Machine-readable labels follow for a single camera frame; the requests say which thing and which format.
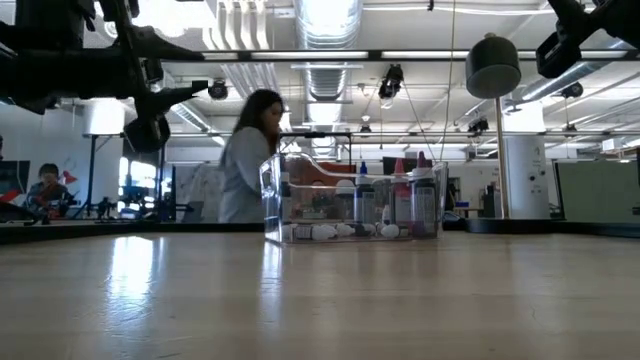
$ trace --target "gray pendant lamp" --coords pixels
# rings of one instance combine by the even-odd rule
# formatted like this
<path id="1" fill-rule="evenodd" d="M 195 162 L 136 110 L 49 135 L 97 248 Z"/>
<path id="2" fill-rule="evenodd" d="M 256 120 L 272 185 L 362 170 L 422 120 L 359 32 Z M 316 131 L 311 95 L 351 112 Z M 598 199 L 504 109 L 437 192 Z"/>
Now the gray pendant lamp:
<path id="1" fill-rule="evenodd" d="M 467 90 L 480 99 L 495 99 L 512 92 L 522 73 L 513 43 L 487 34 L 467 55 Z"/>

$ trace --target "clear plastic bin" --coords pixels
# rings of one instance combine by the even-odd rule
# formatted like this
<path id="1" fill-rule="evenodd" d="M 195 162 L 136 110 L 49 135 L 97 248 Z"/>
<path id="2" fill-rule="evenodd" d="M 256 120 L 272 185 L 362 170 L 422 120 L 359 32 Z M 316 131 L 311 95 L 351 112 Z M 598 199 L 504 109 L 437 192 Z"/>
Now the clear plastic bin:
<path id="1" fill-rule="evenodd" d="M 309 183 L 305 173 L 310 166 L 330 184 Z M 362 176 L 327 171 L 304 153 L 276 154 L 262 164 L 260 175 L 265 237 L 273 242 L 428 240 L 442 235 L 447 163 L 417 173 Z M 408 192 L 409 199 L 397 201 L 398 189 Z"/>

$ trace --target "child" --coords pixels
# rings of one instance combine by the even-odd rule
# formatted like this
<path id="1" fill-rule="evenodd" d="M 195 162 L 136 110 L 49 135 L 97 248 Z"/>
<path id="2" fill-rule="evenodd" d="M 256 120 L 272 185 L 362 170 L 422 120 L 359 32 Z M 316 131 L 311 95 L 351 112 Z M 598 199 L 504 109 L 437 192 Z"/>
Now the child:
<path id="1" fill-rule="evenodd" d="M 69 197 L 67 188 L 58 183 L 60 172 L 56 164 L 44 164 L 38 171 L 40 182 L 34 184 L 27 193 L 24 206 L 34 213 L 49 215 L 55 211 L 52 202 Z"/>

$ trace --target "table surface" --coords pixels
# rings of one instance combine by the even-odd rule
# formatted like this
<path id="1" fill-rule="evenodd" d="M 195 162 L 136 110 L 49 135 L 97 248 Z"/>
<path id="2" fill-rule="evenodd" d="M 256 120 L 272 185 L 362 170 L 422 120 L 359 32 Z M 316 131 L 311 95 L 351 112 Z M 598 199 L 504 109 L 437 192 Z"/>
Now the table surface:
<path id="1" fill-rule="evenodd" d="M 445 233 L 5 246 L 0 359 L 638 359 L 640 243 Z"/>

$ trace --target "woman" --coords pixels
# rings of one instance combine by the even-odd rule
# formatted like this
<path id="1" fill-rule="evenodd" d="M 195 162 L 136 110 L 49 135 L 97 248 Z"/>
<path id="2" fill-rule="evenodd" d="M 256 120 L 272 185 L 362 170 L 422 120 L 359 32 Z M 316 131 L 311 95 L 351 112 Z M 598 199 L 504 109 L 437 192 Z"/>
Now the woman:
<path id="1" fill-rule="evenodd" d="M 221 223 L 264 222 L 260 165 L 276 153 L 282 112 L 282 98 L 271 90 L 254 92 L 244 105 L 220 159 Z"/>

